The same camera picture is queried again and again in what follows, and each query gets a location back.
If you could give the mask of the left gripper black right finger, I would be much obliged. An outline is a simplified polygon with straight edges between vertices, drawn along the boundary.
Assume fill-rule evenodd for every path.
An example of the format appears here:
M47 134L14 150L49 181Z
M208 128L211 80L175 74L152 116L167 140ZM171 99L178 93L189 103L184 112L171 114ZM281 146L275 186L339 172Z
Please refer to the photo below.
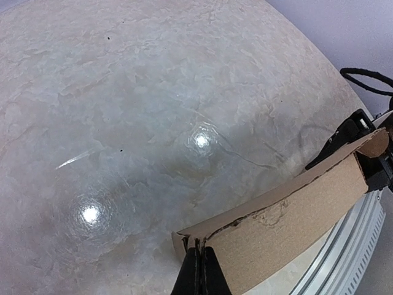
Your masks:
M201 251L199 291L202 295L232 294L214 249L210 246L203 247Z

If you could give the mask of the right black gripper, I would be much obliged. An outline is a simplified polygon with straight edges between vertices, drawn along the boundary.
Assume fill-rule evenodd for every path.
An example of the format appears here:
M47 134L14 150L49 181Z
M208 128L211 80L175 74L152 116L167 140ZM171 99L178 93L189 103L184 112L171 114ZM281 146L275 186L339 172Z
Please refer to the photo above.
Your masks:
M307 164L305 170L313 168L330 157L342 146L353 143L375 130L376 127L363 109L354 111L339 125L317 157ZM364 164L364 171L368 192L381 191L385 187L392 192L392 150L390 148L379 157L368 158Z

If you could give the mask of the brown cardboard box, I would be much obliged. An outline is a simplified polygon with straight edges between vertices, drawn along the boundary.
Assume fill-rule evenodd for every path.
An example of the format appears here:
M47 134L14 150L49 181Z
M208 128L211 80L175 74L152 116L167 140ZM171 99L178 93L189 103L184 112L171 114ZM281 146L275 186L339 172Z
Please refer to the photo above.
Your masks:
M177 256L211 247L231 293L249 291L306 251L370 191L359 157L375 159L388 144L387 130L375 130L285 184L173 232Z

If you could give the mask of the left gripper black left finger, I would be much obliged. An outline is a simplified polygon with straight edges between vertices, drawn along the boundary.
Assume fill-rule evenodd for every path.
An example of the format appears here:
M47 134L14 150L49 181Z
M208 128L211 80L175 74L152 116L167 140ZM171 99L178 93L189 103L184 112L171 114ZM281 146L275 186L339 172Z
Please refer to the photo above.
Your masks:
M173 295L198 295L200 293L200 252L189 248L173 287Z

